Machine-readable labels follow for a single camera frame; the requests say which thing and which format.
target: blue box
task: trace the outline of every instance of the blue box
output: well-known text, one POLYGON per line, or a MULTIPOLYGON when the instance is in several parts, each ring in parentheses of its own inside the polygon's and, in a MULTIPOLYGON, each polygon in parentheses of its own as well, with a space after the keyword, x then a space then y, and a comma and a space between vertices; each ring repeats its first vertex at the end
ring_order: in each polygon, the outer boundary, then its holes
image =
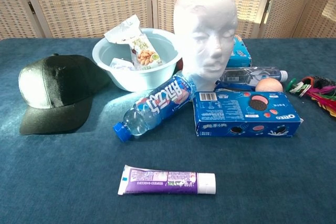
POLYGON ((282 92, 197 92, 197 136, 292 137, 303 121, 282 92))
POLYGON ((239 68, 239 67, 250 67, 251 66, 251 55, 247 51, 247 48, 238 35, 234 37, 234 47, 230 59, 226 65, 227 68, 239 68))

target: clear plastic bottle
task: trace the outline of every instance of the clear plastic bottle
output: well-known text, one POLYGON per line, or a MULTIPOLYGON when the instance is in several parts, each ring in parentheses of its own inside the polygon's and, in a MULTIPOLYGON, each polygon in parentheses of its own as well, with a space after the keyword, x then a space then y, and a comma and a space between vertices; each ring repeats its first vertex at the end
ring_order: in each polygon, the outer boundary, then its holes
POLYGON ((113 129, 122 142, 132 135, 139 136, 155 128, 164 119, 190 101, 196 92, 196 86, 189 77, 181 72, 139 99, 129 109, 122 122, 113 129))
POLYGON ((218 85, 223 88, 241 88, 252 90, 261 79, 274 78, 285 82, 288 74, 276 67, 247 67, 247 68, 226 68, 220 78, 218 85))

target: table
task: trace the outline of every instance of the table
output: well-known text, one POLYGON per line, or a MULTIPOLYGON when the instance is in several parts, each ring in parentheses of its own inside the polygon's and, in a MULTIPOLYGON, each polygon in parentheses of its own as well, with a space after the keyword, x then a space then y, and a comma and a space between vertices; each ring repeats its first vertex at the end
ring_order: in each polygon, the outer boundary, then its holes
MULTIPOLYGON (((99 39, 0 41, 0 223, 335 223, 335 118, 288 97, 304 122, 293 138, 200 138, 192 103, 138 139, 112 127, 143 93, 113 83, 75 133, 19 134, 25 65, 53 53, 92 58, 99 39), (126 195, 124 165, 216 174, 216 195, 126 195)), ((336 39, 244 39, 254 66, 336 80, 336 39)))

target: black baseball cap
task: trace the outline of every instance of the black baseball cap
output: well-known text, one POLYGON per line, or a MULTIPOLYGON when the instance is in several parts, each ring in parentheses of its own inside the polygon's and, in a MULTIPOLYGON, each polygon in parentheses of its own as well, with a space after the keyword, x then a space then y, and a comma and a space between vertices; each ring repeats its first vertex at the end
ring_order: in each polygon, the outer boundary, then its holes
POLYGON ((20 133, 56 134, 80 128, 93 95, 111 81, 107 73, 81 55, 54 55, 33 62, 19 74, 19 89, 28 104, 20 133))

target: white tube cap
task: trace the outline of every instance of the white tube cap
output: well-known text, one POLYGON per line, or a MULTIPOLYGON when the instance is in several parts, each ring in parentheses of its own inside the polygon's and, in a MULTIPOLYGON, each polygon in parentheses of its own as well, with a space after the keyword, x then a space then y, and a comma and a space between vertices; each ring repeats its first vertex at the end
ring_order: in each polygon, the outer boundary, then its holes
POLYGON ((280 70, 280 73, 281 73, 281 80, 280 80, 280 82, 285 82, 285 81, 287 81, 287 78, 288 78, 288 73, 287 73, 287 71, 280 70))
POLYGON ((216 177, 214 173, 198 173, 198 194, 216 194, 216 177))

